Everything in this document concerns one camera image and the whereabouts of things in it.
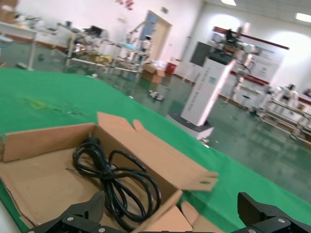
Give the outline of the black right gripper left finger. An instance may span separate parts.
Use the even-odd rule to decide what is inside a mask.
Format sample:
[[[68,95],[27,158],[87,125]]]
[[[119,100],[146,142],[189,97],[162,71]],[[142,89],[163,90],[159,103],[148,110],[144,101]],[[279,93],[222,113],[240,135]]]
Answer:
[[[33,233],[92,233],[104,215],[104,192],[86,202],[71,205],[59,217],[31,229]]]

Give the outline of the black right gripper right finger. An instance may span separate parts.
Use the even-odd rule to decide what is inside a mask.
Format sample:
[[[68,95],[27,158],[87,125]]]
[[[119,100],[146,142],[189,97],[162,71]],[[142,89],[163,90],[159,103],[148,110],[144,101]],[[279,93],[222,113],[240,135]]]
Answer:
[[[249,233],[309,233],[310,225],[293,219],[276,206],[255,201],[245,192],[238,193],[237,211]]]

